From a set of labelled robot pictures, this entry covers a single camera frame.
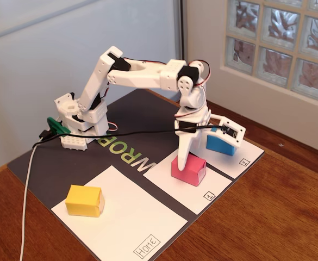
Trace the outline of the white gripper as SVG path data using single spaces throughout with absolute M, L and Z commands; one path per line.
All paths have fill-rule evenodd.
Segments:
M 195 135 L 193 133 L 197 131 L 196 126 L 207 125 L 208 121 L 210 120 L 210 116 L 211 110 L 207 106 L 203 106 L 199 110 L 188 110 L 186 108 L 181 107 L 174 115 L 176 119 L 174 122 L 174 128 L 186 128 L 186 130 L 175 131 L 175 133 L 179 136 L 177 154 L 179 171 L 183 171 L 185 168 L 191 144 L 192 153 L 196 156 L 199 155 L 199 152 L 203 145 L 203 135 L 202 132 L 199 132 L 197 138 L 194 139 Z

